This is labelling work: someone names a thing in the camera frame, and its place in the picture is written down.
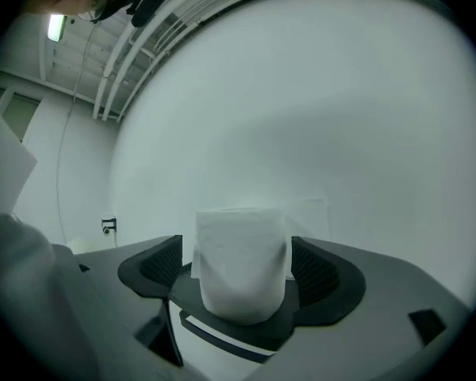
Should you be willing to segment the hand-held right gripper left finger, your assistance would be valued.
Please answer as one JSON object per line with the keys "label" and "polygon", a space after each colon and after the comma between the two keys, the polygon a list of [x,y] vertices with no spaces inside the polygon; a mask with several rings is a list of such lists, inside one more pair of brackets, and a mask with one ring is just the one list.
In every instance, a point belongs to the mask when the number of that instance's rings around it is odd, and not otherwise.
{"label": "hand-held right gripper left finger", "polygon": [[169,237],[124,260],[119,280],[142,298],[167,298],[182,270],[182,236]]}

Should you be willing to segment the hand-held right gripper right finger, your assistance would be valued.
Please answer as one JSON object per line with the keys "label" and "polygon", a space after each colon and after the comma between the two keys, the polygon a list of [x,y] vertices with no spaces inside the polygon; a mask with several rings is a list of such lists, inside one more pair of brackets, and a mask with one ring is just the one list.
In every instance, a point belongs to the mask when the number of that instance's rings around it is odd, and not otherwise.
{"label": "hand-held right gripper right finger", "polygon": [[366,280],[353,263],[301,237],[291,238],[291,248],[299,303],[294,325],[334,325],[361,303]]}

